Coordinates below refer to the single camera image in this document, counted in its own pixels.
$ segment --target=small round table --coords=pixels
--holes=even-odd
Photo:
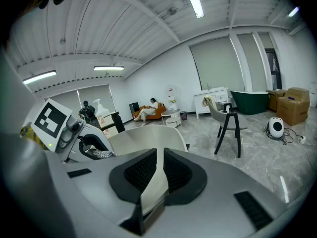
[[[163,125],[165,125],[165,124],[164,124],[164,118],[163,118],[163,117],[176,117],[176,118],[179,118],[179,124],[182,126],[182,122],[181,122],[181,118],[180,118],[179,113],[180,113],[180,109],[167,110],[167,111],[163,112],[163,113],[161,114],[162,120],[163,120]]]
[[[168,127],[177,127],[180,125],[180,118],[179,117],[170,117],[165,121],[166,126]]]

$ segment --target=plastic bottle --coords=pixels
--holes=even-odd
[[[105,109],[101,104],[100,104],[100,99],[96,99],[93,102],[97,102],[98,103],[98,110],[95,114],[96,118],[98,119],[98,122],[100,124],[100,127],[105,127],[106,123],[104,120],[104,117],[110,115],[110,111],[108,109]]]

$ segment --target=black vent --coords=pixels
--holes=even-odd
[[[257,230],[260,230],[272,222],[273,219],[249,192],[244,191],[237,193],[234,194],[234,197],[237,199]]]
[[[152,179],[157,165],[156,152],[150,154],[124,171],[124,177],[141,193]]]
[[[89,173],[91,173],[91,171],[89,169],[80,169],[80,170],[68,172],[67,174],[68,174],[69,178],[74,178],[74,177],[83,176],[83,175],[86,175]]]
[[[187,165],[165,152],[163,170],[166,174],[170,194],[184,187],[192,178],[192,171]]]

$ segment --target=white cabinet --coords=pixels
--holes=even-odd
[[[210,113],[209,107],[203,107],[203,99],[206,95],[213,97],[214,101],[219,103],[228,102],[228,88],[217,87],[210,90],[201,91],[194,95],[194,102],[196,107],[196,116],[199,118],[199,114]]]

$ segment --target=gray chair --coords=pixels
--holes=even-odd
[[[247,120],[237,114],[232,112],[232,105],[231,103],[226,103],[224,104],[224,109],[222,112],[218,111],[217,109],[217,104],[212,101],[210,102],[209,100],[207,100],[207,104],[209,106],[210,109],[210,113],[211,116],[217,120],[218,122],[220,122],[220,128],[219,128],[219,132],[218,132],[218,136],[217,138],[220,137],[219,142],[217,144],[216,150],[214,152],[214,154],[217,154],[217,152],[219,151],[220,145],[222,143],[222,140],[224,138],[224,135],[226,133],[226,130],[234,130],[235,132],[235,137],[237,138],[237,143],[238,143],[238,158],[241,157],[241,137],[240,137],[240,130],[242,129],[247,129],[248,128],[248,122]],[[230,112],[227,113],[226,112],[226,107],[230,106]]]

